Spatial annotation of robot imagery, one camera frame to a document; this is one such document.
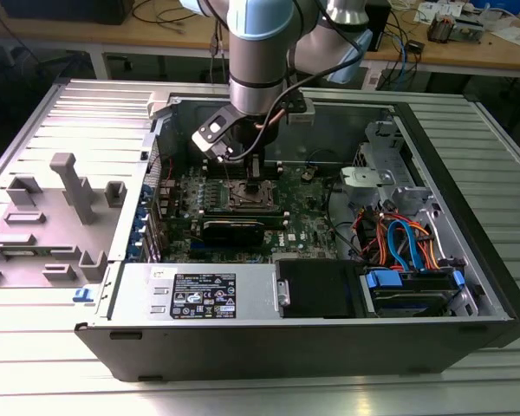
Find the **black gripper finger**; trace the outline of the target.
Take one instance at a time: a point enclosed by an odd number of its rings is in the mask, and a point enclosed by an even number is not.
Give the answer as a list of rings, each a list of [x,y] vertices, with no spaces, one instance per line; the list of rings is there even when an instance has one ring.
[[[246,160],[246,186],[245,190],[250,195],[256,195],[262,185],[263,159],[260,155],[252,155]]]

